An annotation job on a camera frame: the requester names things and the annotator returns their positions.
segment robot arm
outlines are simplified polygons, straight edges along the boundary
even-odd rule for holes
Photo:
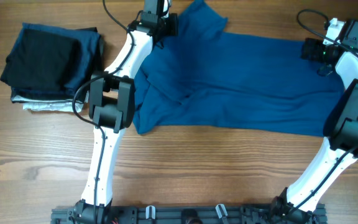
[[[323,17],[326,16],[311,9],[305,9],[298,14],[298,23],[303,28],[321,36],[321,34],[316,33],[300,22],[299,15],[302,12],[315,12]],[[353,79],[358,79],[358,56],[355,55],[358,55],[358,21],[348,19],[343,22],[334,18],[329,21],[329,25],[327,24],[326,27],[328,29],[324,40],[311,38],[305,40],[301,58],[324,63],[324,66],[318,70],[318,74],[321,76],[329,75],[335,70],[341,77],[345,89],[347,89]],[[348,50],[330,40],[335,40],[335,42],[344,45]]]
[[[326,120],[323,145],[316,157],[301,177],[273,200],[271,215],[281,217],[284,214],[283,218],[295,223],[306,223],[329,186],[358,160],[358,57],[330,41],[342,43],[358,54],[358,21],[332,19],[326,38],[306,39],[301,57],[324,62],[319,75],[322,75],[321,71],[334,67],[346,92]]]
[[[121,67],[114,76],[90,84],[89,116],[104,131],[105,140],[102,149],[103,135],[94,128],[88,181],[72,215],[77,223],[111,223],[112,176],[121,139],[131,125],[135,111],[133,79],[154,45],[162,37],[177,34],[177,15],[169,15],[170,6],[171,0],[145,0],[140,21],[129,24],[130,33],[115,61],[104,72],[92,75],[96,78]],[[110,90],[118,91],[119,97],[103,96],[103,92]]]

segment blue shirt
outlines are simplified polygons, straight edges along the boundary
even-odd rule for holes
[[[322,136],[340,77],[302,60],[303,42],[227,33],[226,22],[202,0],[180,15],[179,36],[154,48],[135,77],[137,132],[211,125]]]

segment wooden table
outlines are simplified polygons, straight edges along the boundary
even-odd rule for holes
[[[93,0],[0,0],[0,75],[22,22],[70,29],[96,26],[109,65],[126,35]],[[190,1],[174,0],[182,12]],[[358,1],[208,1],[229,18],[228,32],[281,39],[313,37],[295,21],[312,7],[329,17],[358,18]],[[110,0],[130,23],[143,0]],[[322,31],[321,19],[310,17]],[[72,114],[32,113],[9,101],[0,82],[0,223],[48,223],[50,210],[73,205],[84,189],[93,148],[92,127]],[[131,127],[114,173],[115,205],[269,203],[294,182],[317,153],[321,138],[212,127],[159,127],[139,136]],[[358,223],[358,162],[321,200],[330,223]]]

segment black mounting rail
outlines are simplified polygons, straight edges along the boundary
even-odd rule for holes
[[[51,224],[81,224],[74,222],[73,207],[66,209],[53,209]],[[184,210],[197,211],[198,218],[203,224],[270,224],[280,219],[269,219],[270,204],[249,204],[242,206],[226,207],[227,217],[224,222],[218,217],[215,207],[157,207],[155,219],[146,218],[146,208],[137,207],[111,207],[113,221],[118,224],[185,224],[182,217]],[[319,204],[307,224],[327,224],[325,206]],[[278,224],[293,224],[283,220]]]

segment black cable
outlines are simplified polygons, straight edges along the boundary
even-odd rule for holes
[[[165,12],[162,12],[162,16],[166,16],[166,15],[168,14],[168,12],[169,12],[169,9],[170,9],[171,6],[172,6],[172,2],[169,3],[169,0],[167,0],[167,1],[168,1],[167,10],[166,10]]]
[[[314,221],[314,224],[319,223],[319,220],[317,220],[316,215],[313,215],[311,219]]]
[[[140,14],[143,12],[143,10],[140,10],[139,12],[137,12],[137,15],[136,15],[136,18],[135,18],[135,21],[137,21],[137,19],[139,18]]]
[[[132,43],[131,43],[131,47],[127,53],[127,55],[124,57],[124,60],[119,64],[119,66],[115,69],[115,71],[111,72],[111,73],[107,73],[104,75],[100,75],[96,78],[92,78],[89,81],[87,81],[86,83],[84,83],[82,86],[79,87],[79,89],[77,90],[77,92],[74,95],[73,101],[72,101],[72,109],[73,112],[75,114],[75,116],[77,116],[80,120],[88,123],[88,124],[92,124],[93,126],[95,126],[96,128],[98,128],[102,134],[102,148],[100,151],[100,157],[99,157],[99,162],[98,162],[98,168],[96,170],[96,177],[94,179],[94,194],[93,194],[93,218],[94,218],[94,222],[95,224],[97,224],[97,215],[96,215],[96,196],[97,196],[97,189],[98,189],[98,181],[99,181],[99,173],[100,173],[100,166],[101,166],[101,162],[102,162],[102,158],[103,158],[103,152],[104,152],[104,145],[106,143],[106,135],[104,133],[104,131],[102,130],[101,126],[94,123],[93,121],[87,120],[83,117],[81,117],[80,114],[78,114],[78,112],[75,109],[75,102],[78,99],[78,97],[81,95],[81,93],[83,93],[90,85],[91,83],[95,82],[96,80],[99,80],[101,78],[109,78],[112,77],[115,73],[117,73],[118,71],[120,71],[122,69],[122,66],[125,64],[125,62],[127,61],[127,59],[129,58],[129,56],[131,55],[134,46],[135,46],[135,39],[134,36],[132,35],[132,33],[128,30],[128,28],[124,25],[122,25],[116,18],[114,18],[114,16],[111,15],[111,13],[108,11],[107,7],[106,7],[106,2],[105,0],[102,0],[103,2],[103,7],[104,10],[106,11],[107,15],[114,21],[116,22],[116,24],[118,24],[119,26],[121,26],[131,37]]]
[[[310,200],[314,195],[320,190],[320,188],[326,183],[326,181],[329,179],[329,177],[333,174],[333,172],[336,170],[336,168],[340,165],[340,163],[343,161],[343,159],[349,154],[354,152],[358,148],[358,143],[351,148],[350,150],[346,151],[335,163],[333,168],[328,172],[326,177],[320,182],[320,184],[317,186],[317,188],[312,191],[307,198],[305,198],[299,205],[297,205],[295,208],[291,209],[285,216],[281,217],[278,221],[274,222],[273,224],[279,223],[285,219],[285,217],[292,215],[295,211],[297,211],[302,205],[304,205],[308,200]]]
[[[303,23],[299,20],[299,15],[304,13],[304,12],[313,12],[313,13],[316,13],[316,14],[318,14],[320,16],[323,16],[326,19],[326,22],[328,22],[328,23],[326,23],[326,25],[329,26],[328,17],[325,14],[323,14],[322,12],[319,12],[319,11],[314,10],[314,9],[304,9],[304,10],[301,10],[300,12],[298,12],[298,15],[296,16],[296,21],[298,22],[299,26],[301,26],[305,30],[311,32],[312,34],[317,35],[318,37],[321,37],[323,39],[331,41],[334,45],[338,45],[339,47],[342,47],[343,49],[347,50],[348,52],[352,53],[355,57],[358,58],[358,54],[354,50],[352,50],[350,47],[348,47],[348,46],[346,46],[346,45],[344,45],[342,43],[336,42],[335,40],[332,40],[332,39],[326,37],[325,35],[320,34],[320,33],[316,32],[315,30],[310,29],[309,27],[303,25]]]

